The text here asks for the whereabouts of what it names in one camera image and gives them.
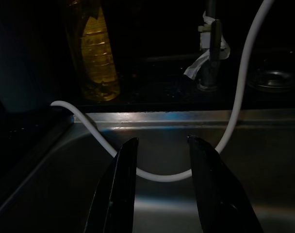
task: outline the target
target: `faucet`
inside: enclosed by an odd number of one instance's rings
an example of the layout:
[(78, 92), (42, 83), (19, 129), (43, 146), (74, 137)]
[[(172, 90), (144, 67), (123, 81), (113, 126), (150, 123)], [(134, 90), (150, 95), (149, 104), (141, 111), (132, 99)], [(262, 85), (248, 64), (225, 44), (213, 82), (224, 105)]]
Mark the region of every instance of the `faucet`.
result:
[[(208, 0), (206, 4), (206, 16), (216, 18), (216, 0)], [(220, 67), (220, 48), (221, 48), (221, 21), (216, 19), (211, 24), (210, 33), (210, 57), (199, 70), (197, 77), (199, 78), (198, 89), (203, 91), (217, 90), (217, 74)]]

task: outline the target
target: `yellow liquid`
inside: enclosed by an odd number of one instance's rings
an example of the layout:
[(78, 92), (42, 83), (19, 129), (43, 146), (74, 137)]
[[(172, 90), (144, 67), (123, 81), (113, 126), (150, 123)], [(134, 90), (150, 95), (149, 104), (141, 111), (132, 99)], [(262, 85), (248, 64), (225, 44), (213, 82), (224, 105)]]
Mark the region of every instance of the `yellow liquid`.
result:
[(82, 88), (86, 98), (101, 101), (119, 95), (115, 65), (102, 9), (98, 19), (89, 17), (81, 37), (81, 52), (88, 80)]

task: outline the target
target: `stainless steel sink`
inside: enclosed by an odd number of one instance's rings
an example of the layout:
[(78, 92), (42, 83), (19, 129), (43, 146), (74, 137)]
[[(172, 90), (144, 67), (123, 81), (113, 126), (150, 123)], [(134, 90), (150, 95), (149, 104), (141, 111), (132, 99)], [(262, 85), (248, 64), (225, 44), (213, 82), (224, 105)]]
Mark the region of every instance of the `stainless steel sink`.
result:
[[(229, 115), (229, 111), (89, 114), (116, 149), (138, 137), (138, 167), (162, 175), (190, 169), (187, 135), (216, 146)], [(295, 110), (242, 111), (221, 157), (244, 186), (264, 232), (295, 233)], [(111, 160), (76, 121), (5, 213), (32, 215), (37, 221), (12, 218), (3, 230), (25, 227), (25, 232), (39, 232), (40, 224), (40, 232), (56, 226), (62, 229), (57, 232), (83, 232), (93, 192)], [(137, 177), (134, 207), (134, 233), (201, 232), (191, 178), (156, 183)]]

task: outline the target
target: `white cable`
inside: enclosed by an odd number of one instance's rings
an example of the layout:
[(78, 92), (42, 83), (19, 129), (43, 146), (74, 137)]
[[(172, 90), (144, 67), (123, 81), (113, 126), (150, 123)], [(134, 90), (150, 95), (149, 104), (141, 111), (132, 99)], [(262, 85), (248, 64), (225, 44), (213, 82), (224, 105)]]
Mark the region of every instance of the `white cable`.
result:
[(231, 134), (233, 133), (235, 129), (235, 125), (238, 120), (241, 103), (243, 101), (244, 91), (245, 91), (245, 83), (246, 83), (246, 75), (248, 72), (248, 66), (249, 66), (249, 59), (252, 52), (252, 47), (254, 44), (254, 41), (256, 39), (256, 36), (258, 35), (258, 32), (261, 28), (261, 25), (271, 8), (272, 4), (274, 3), (274, 0), (264, 0), (256, 13), (254, 20), (252, 22), (252, 25), (250, 27), (250, 30), (248, 32), (248, 35), (246, 37), (245, 45), (243, 54), (241, 56), (240, 66), (239, 66), (239, 73), (238, 73), (238, 80), (237, 80), (237, 87), (236, 87), (236, 95), (234, 100), (234, 106), (233, 110), (231, 112), (229, 123), (226, 127), (226, 130), (220, 140), (220, 142), (217, 144), (215, 150), (219, 153), (222, 152), (226, 144), (228, 143)]
[[(238, 74), (238, 81), (237, 81), (237, 88), (236, 88), (236, 95), (233, 110), (231, 112), (229, 123), (226, 127), (226, 130), (216, 146), (216, 150), (221, 153), (226, 144), (228, 143), (234, 129), (235, 125), (239, 116), (241, 103), (244, 96), (245, 90), (245, 83), (246, 83), (246, 75), (248, 71), (249, 59), (252, 52), (252, 47), (255, 41), (255, 38), (259, 32), (259, 29), (273, 4), (274, 0), (264, 0), (261, 4), (255, 18), (252, 22), (251, 28), (246, 38), (244, 50), (242, 53), (240, 67), (239, 67), (239, 74)], [(96, 138), (96, 140), (109, 152), (110, 155), (115, 157), (116, 150), (103, 138), (103, 136), (99, 133), (99, 131), (89, 122), (89, 120), (81, 113), (76, 107), (72, 104), (65, 102), (65, 101), (55, 101), (51, 103), (51, 106), (61, 106), (68, 110), (70, 110), (75, 116), (81, 120), (83, 125), (89, 130), (89, 132)], [(175, 175), (156, 175), (151, 174), (146, 171), (143, 171), (137, 168), (137, 175), (145, 178), (147, 180), (156, 181), (156, 182), (174, 182), (184, 180), (192, 176), (192, 171), (188, 170), (179, 174)]]

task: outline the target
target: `dark countertop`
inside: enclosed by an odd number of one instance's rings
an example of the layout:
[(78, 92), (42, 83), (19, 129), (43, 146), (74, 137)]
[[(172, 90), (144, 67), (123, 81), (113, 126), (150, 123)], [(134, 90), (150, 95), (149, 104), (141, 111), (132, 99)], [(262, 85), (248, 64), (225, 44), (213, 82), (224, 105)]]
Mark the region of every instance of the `dark countertop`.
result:
[(64, 133), (71, 123), (71, 114), (64, 109), (48, 108), (0, 116), (1, 204)]
[[(111, 101), (93, 102), (78, 95), (66, 100), (86, 113), (232, 109), (241, 53), (233, 52), (221, 62), (215, 92), (198, 90), (197, 83), (183, 75), (198, 56), (148, 58), (132, 64), (129, 70), (120, 73), (121, 94)], [(250, 59), (249, 72), (257, 69), (295, 73), (295, 52), (256, 51)], [(264, 93), (246, 85), (242, 108), (295, 108), (295, 90)]]

